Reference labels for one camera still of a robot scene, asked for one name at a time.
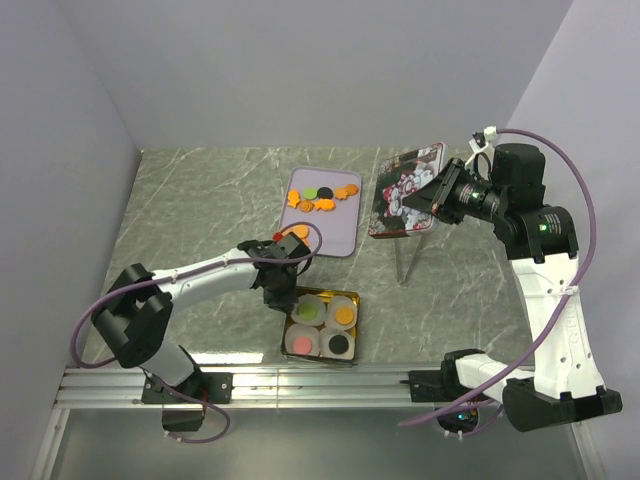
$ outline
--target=black clamp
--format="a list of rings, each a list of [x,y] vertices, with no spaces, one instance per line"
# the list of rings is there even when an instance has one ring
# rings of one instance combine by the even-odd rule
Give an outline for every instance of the black clamp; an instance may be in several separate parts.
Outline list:
[[[447,353],[440,364],[440,370],[412,370],[409,372],[409,380],[400,383],[409,385],[412,403],[450,402],[471,390],[460,384],[456,360],[478,353],[485,352],[469,348]],[[477,397],[478,401],[487,399],[482,394]]]

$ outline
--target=metal tin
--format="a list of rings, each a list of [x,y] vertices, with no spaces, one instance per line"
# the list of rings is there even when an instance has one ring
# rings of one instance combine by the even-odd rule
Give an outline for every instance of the metal tin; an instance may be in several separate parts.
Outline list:
[[[284,328],[282,330],[282,341],[280,343],[280,352],[286,357],[286,358],[295,358],[295,359],[302,359],[302,360],[309,360],[312,362],[322,362],[322,363],[327,363],[327,364],[331,364],[331,365],[353,365],[355,364],[355,358],[358,354],[358,342],[357,342],[357,336],[358,336],[358,326],[360,325],[359,322],[359,318],[358,316],[360,315],[360,295],[358,295],[356,292],[344,292],[344,291],[340,291],[340,290],[324,290],[321,288],[311,288],[311,287],[297,287],[296,288],[296,294],[298,295],[298,297],[301,297],[302,295],[306,295],[306,294],[312,294],[312,295],[316,295],[318,297],[320,297],[322,299],[322,301],[325,303],[325,305],[329,304],[329,301],[337,296],[337,295],[341,295],[343,297],[347,297],[349,299],[351,299],[353,301],[353,303],[355,303],[356,305],[356,324],[351,327],[348,330],[345,330],[345,333],[351,335],[353,337],[353,340],[355,342],[355,350],[354,350],[354,355],[352,359],[349,360],[345,360],[345,359],[336,359],[336,358],[327,358],[324,357],[322,355],[322,353],[320,353],[317,356],[314,355],[296,355],[294,353],[289,353],[287,352],[286,348],[285,348],[285,342],[284,342],[284,337],[285,334],[287,333],[287,330],[289,329],[289,327],[291,327],[292,325],[295,325],[295,322],[293,320],[293,318],[291,318],[291,315],[287,314],[287,317],[285,319],[284,322]],[[322,329],[325,328],[324,325],[319,325],[316,328],[318,331],[321,331]]]

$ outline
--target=lavender tray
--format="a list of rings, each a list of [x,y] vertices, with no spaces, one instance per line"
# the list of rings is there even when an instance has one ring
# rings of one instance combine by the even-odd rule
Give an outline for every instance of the lavender tray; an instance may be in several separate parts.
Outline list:
[[[345,200],[335,200],[336,208],[330,212],[313,210],[309,213],[303,213],[287,206],[287,192],[290,190],[298,190],[302,195],[302,191],[308,187],[329,187],[333,190],[350,183],[358,186],[358,193]],[[280,227],[300,221],[313,223],[322,232],[322,247],[318,252],[320,255],[348,257],[356,248],[361,191],[362,178],[355,172],[296,167],[291,172],[289,185],[284,194]],[[318,236],[313,230],[309,234],[309,244],[312,250],[318,245]]]

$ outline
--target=metal frame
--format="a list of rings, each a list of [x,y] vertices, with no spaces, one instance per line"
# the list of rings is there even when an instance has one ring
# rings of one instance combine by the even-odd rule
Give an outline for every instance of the metal frame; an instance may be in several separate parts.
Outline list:
[[[224,408],[416,408],[439,404],[411,403],[410,370],[439,370],[440,364],[368,364],[353,367],[328,365],[202,366],[205,372],[233,373],[231,403]],[[40,447],[32,480],[51,476],[69,413],[74,409],[201,408],[199,405],[147,405],[140,402],[145,375],[139,369],[67,368]],[[589,426],[572,424],[572,431],[587,478],[606,478]]]

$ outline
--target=zip tie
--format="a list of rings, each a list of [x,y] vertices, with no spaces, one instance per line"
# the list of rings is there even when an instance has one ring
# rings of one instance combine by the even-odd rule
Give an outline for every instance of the zip tie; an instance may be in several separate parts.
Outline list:
[[[562,290],[561,295],[572,296],[572,295],[577,295],[578,293],[580,293],[580,288],[577,285],[573,285],[573,286],[570,285],[568,287],[565,287]]]

